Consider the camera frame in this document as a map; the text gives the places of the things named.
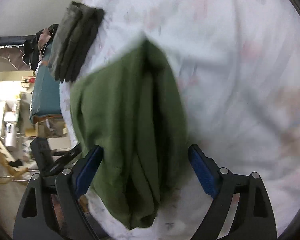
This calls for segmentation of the teal mattress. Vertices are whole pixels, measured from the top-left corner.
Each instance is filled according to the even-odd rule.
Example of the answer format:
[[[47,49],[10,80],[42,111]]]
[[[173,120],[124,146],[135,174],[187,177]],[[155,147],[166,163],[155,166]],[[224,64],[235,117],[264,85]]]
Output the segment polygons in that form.
[[[35,124],[46,118],[61,118],[59,82],[49,72],[47,63],[50,58],[52,44],[45,47],[42,60],[36,70],[36,81],[30,104],[30,122]]]

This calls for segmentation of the green pants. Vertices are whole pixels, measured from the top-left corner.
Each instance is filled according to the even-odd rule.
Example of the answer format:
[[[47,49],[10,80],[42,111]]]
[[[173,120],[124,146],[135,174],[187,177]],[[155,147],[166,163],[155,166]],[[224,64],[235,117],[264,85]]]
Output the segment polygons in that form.
[[[187,126],[164,53],[145,40],[70,92],[84,153],[104,150],[92,188],[126,228],[150,227],[185,171]]]

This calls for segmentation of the wooden crib rail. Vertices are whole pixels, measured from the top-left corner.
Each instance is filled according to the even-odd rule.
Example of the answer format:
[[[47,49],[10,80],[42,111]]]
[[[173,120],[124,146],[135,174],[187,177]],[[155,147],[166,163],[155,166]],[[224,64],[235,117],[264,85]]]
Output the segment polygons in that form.
[[[27,183],[30,179],[29,169],[23,165],[13,167],[10,162],[16,159],[10,154],[0,140],[0,185],[10,182]]]

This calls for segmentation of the dark clothes heap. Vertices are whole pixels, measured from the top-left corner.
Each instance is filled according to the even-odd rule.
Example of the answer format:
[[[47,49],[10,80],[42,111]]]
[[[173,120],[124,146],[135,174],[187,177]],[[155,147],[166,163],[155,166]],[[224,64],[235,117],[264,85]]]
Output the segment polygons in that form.
[[[43,58],[44,48],[53,41],[59,24],[44,28],[23,44],[23,62],[36,71],[39,61]]]

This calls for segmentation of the dark grey folded garment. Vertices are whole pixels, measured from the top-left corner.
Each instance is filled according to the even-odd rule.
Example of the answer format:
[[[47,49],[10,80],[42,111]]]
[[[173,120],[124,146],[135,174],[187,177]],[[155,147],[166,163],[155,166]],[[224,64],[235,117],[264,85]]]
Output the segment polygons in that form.
[[[77,79],[104,15],[101,8],[70,3],[53,38],[48,61],[50,74],[56,81]]]

